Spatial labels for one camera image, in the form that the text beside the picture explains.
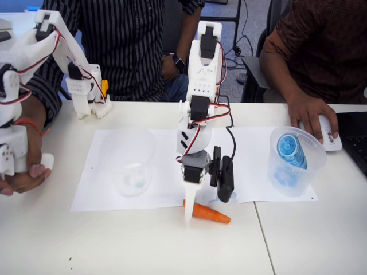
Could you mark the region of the right hand of striped-shirt person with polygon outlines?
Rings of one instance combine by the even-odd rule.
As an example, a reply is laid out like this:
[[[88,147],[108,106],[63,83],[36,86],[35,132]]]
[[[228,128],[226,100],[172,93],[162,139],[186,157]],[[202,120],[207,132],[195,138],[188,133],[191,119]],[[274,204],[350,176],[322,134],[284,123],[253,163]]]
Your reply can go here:
[[[6,176],[1,179],[1,195],[12,196],[14,192],[22,194],[42,185],[52,173],[51,169],[41,165],[42,137],[31,125],[25,125],[28,138],[26,158],[27,172]]]

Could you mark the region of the left hand of striped-shirt person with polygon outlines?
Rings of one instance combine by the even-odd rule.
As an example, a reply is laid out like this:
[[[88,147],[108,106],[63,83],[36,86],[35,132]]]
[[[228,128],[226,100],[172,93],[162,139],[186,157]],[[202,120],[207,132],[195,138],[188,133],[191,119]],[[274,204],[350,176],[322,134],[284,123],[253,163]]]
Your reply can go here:
[[[174,59],[171,56],[163,56],[161,59],[162,77],[166,82],[172,82],[179,76]]]

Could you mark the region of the right hand of brown-shirt person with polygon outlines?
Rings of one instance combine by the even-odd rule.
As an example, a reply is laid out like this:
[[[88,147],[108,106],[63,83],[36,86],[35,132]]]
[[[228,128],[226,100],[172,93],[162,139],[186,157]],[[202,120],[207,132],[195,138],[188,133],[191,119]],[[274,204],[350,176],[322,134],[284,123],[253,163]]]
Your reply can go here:
[[[293,127],[298,127],[298,123],[302,122],[305,131],[312,134],[322,144],[323,136],[319,115],[324,115],[329,120],[333,138],[338,137],[337,115],[323,100],[308,95],[300,95],[287,99],[286,103]]]

